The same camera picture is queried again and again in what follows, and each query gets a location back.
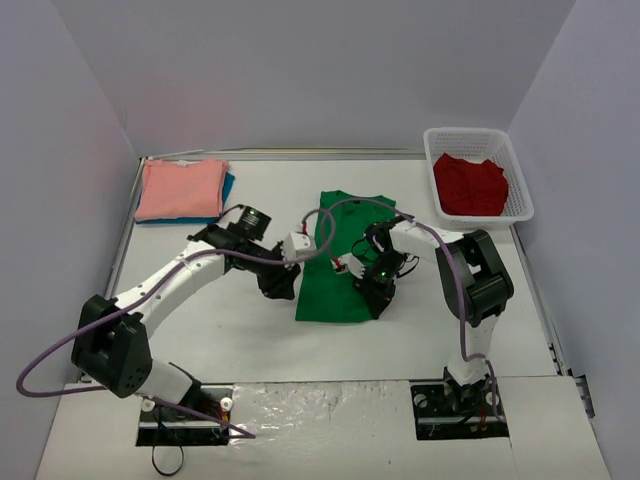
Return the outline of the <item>green t shirt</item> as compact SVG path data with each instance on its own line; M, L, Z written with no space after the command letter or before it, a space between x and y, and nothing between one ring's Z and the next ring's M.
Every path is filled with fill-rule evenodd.
M394 217L396 201L379 195L371 202L358 202L344 191L323 191L320 207L330 209L336 221L331 248L305 263L295 319L301 322L353 324L372 319L364 298L352 286L353 276L334 271L333 258L351 251L367 227Z

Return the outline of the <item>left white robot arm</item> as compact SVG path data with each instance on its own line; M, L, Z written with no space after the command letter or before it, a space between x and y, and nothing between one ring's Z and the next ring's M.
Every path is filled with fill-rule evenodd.
M179 418L212 412L215 401L201 382L153 358L149 340L178 307L232 269L254 274L269 299L294 299L301 271L295 261L314 244L301 230L266 249L259 242L269 223L268 216L247 207L237 221L209 224L189 236L180 254L136 287L112 299L93 296L81 310L72 363L119 398L162 400Z

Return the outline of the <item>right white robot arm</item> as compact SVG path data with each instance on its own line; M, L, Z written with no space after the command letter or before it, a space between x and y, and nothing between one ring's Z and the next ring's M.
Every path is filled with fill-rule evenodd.
M477 384L494 375L489 352L495 326L514 295L510 275L490 236L438 229L400 216L367 228L362 239L372 261L353 253L341 257L353 286L375 319L394 298L395 281L413 258L437 266L445 303L458 321L459 340L443 376L446 406L465 413L480 397Z

